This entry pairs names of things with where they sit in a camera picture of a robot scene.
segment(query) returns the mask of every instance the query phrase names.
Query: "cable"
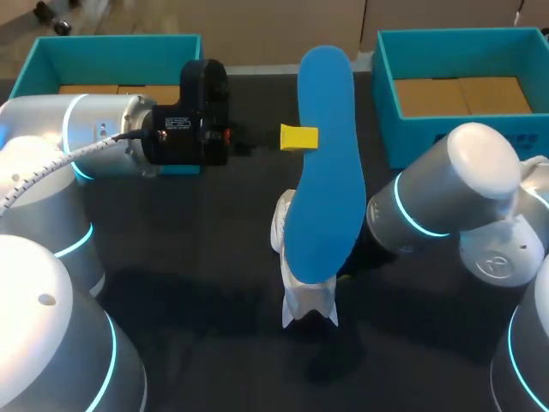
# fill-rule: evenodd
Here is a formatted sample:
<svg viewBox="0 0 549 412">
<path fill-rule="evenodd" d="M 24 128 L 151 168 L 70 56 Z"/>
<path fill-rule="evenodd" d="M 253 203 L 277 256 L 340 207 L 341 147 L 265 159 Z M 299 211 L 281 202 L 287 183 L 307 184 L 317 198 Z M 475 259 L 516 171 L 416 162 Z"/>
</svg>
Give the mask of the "cable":
<svg viewBox="0 0 549 412">
<path fill-rule="evenodd" d="M 105 150 L 106 148 L 110 148 L 123 140 L 142 139 L 144 137 L 148 137 L 148 130 L 132 130 L 126 133 L 120 133 L 109 136 L 100 142 L 92 143 L 84 148 L 79 148 L 70 153 L 64 154 L 54 161 L 50 161 L 47 165 L 41 167 L 36 172 L 33 172 L 30 178 L 23 179 L 16 187 L 6 194 L 4 199 L 0 200 L 0 218 L 2 218 L 5 211 L 9 209 L 15 201 L 22 196 L 23 193 L 61 167 L 65 167 L 73 161 L 78 161 L 83 157 L 93 155 L 94 153 Z"/>
</svg>

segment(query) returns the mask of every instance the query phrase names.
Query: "yellow cube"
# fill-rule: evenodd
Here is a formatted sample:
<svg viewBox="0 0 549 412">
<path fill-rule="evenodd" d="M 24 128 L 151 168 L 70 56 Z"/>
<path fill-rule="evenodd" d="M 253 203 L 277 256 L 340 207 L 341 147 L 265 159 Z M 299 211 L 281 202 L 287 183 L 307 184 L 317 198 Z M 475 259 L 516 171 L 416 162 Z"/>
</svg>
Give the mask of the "yellow cube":
<svg viewBox="0 0 549 412">
<path fill-rule="evenodd" d="M 318 148 L 318 128 L 281 124 L 281 150 Z"/>
</svg>

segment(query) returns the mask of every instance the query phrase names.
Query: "blue led ring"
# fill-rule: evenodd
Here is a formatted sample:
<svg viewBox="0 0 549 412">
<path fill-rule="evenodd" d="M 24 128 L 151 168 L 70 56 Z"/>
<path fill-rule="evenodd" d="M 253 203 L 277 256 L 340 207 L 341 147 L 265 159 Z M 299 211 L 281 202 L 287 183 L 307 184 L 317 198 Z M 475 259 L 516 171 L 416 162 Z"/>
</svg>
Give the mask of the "blue led ring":
<svg viewBox="0 0 549 412">
<path fill-rule="evenodd" d="M 67 247 L 66 249 L 63 249 L 62 251 L 58 251 L 57 253 L 54 253 L 55 257 L 60 258 L 60 257 L 63 257 L 65 255 L 68 255 L 72 251 L 75 251 L 80 246 L 85 244 L 89 238 L 92 237 L 93 232 L 94 232 L 94 225 L 92 225 L 90 223 L 89 224 L 89 230 L 87 231 L 87 233 L 84 235 L 84 237 L 82 239 L 78 240 L 76 243 L 74 243 L 73 245 Z"/>
<path fill-rule="evenodd" d="M 537 396 L 532 392 L 532 390 L 527 385 L 526 381 L 521 375 L 521 371 L 518 370 L 518 366 L 515 362 L 515 356 L 513 355 L 513 348 L 511 346 L 511 329 L 513 327 L 513 319 L 515 318 L 516 311 L 518 310 L 518 307 L 515 309 L 515 312 L 513 313 L 513 316 L 511 317 L 511 321 L 509 322 L 509 331 L 507 332 L 507 346 L 509 348 L 509 357 L 511 359 L 511 364 L 513 365 L 513 369 L 515 369 L 516 376 L 518 377 L 518 380 L 521 382 L 522 387 L 524 390 L 529 394 L 529 396 L 536 402 L 536 404 L 544 411 L 549 412 L 549 409 L 541 402 L 540 399 L 538 399 Z"/>
<path fill-rule="evenodd" d="M 112 355 L 111 355 L 111 363 L 109 365 L 109 369 L 106 372 L 105 380 L 103 381 L 103 385 L 100 387 L 100 391 L 97 392 L 97 395 L 95 396 L 92 403 L 87 407 L 86 412 L 93 412 L 97 405 L 100 403 L 101 398 L 103 395 L 105 395 L 106 388 L 109 386 L 109 382 L 111 382 L 112 378 L 112 372 L 114 371 L 114 364 L 117 360 L 117 336 L 114 332 L 114 325 L 112 324 L 111 318 L 107 313 L 105 312 L 106 319 L 109 321 L 109 325 L 111 326 L 111 335 L 112 335 Z"/>
<path fill-rule="evenodd" d="M 404 218 L 410 223 L 413 227 L 415 227 L 417 230 L 422 232 L 423 234 L 426 234 L 427 236 L 432 236 L 434 238 L 445 238 L 446 236 L 449 236 L 449 233 L 434 233 L 430 232 L 427 229 L 421 227 L 414 219 L 412 219 L 412 216 L 410 216 L 407 211 L 404 209 L 404 206 L 402 206 L 401 198 L 398 194 L 398 181 L 401 178 L 402 172 L 396 176 L 395 184 L 393 185 L 393 192 L 395 193 L 395 200 L 396 205 L 398 206 L 398 209 L 401 211 Z"/>
<path fill-rule="evenodd" d="M 63 116 L 63 128 L 61 129 L 61 136 L 63 138 L 63 152 L 65 154 L 67 153 L 70 153 L 70 149 L 69 149 L 69 119 L 70 119 L 70 114 L 72 113 L 73 109 L 75 108 L 76 106 L 76 103 L 78 103 L 80 101 L 80 99 L 82 97 L 86 97 L 87 94 L 81 94 L 80 96 L 76 96 L 69 104 L 69 107 L 67 107 L 67 111 L 65 112 L 64 116 Z M 82 176 L 83 178 L 85 179 L 88 179 L 88 180 L 94 180 L 94 178 L 90 178 L 89 176 L 87 176 L 82 170 L 80 170 L 78 168 L 78 166 L 76 165 L 76 163 L 72 162 L 70 163 L 72 168 L 75 169 L 75 172 L 76 174 L 79 174 L 80 176 Z"/>
</svg>

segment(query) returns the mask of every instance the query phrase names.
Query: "black work surface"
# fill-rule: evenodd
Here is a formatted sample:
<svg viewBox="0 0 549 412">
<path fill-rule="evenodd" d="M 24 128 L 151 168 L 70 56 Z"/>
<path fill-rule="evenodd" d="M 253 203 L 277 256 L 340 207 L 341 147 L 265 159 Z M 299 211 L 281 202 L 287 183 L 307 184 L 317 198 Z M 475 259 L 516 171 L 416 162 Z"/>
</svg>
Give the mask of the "black work surface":
<svg viewBox="0 0 549 412">
<path fill-rule="evenodd" d="M 278 139 L 299 124 L 296 76 L 234 76 L 232 118 Z M 368 195 L 389 182 L 371 101 L 356 76 Z M 96 181 L 85 190 L 106 266 L 105 309 L 139 350 L 156 411 L 495 411 L 490 359 L 521 291 L 476 281 L 455 239 L 340 280 L 340 327 L 281 328 L 269 227 L 300 154 L 258 149 L 201 176 Z"/>
</svg>

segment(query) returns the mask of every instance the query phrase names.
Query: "cyan bin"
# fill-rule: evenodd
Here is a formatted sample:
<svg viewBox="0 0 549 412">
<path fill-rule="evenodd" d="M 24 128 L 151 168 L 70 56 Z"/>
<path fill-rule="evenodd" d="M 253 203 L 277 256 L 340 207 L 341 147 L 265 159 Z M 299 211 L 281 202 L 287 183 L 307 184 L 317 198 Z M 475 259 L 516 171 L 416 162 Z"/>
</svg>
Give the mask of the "cyan bin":
<svg viewBox="0 0 549 412">
<path fill-rule="evenodd" d="M 532 114 L 405 118 L 395 80 L 516 76 Z M 381 31 L 372 92 L 392 168 L 404 168 L 459 124 L 502 133 L 521 160 L 549 156 L 549 44 L 537 28 Z"/>
<path fill-rule="evenodd" d="M 10 99 L 57 94 L 62 84 L 179 84 L 185 63 L 200 58 L 197 34 L 41 37 Z"/>
</svg>

